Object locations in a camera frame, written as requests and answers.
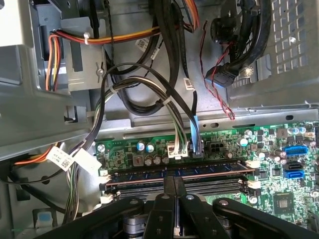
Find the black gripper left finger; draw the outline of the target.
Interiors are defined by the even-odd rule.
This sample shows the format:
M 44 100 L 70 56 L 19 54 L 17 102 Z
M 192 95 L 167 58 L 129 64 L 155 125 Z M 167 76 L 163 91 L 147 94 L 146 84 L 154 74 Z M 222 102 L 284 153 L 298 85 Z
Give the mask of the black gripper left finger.
M 128 197 L 40 235 L 41 239 L 171 239 L 174 231 L 174 178 L 154 200 Z

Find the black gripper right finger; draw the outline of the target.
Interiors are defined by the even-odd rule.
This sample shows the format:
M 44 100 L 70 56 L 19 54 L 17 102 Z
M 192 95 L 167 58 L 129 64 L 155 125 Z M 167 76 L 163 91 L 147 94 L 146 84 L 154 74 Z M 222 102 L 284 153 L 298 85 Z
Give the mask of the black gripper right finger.
M 319 235 L 235 200 L 221 198 L 212 209 L 186 192 L 181 177 L 175 188 L 185 215 L 200 239 L 317 239 Z

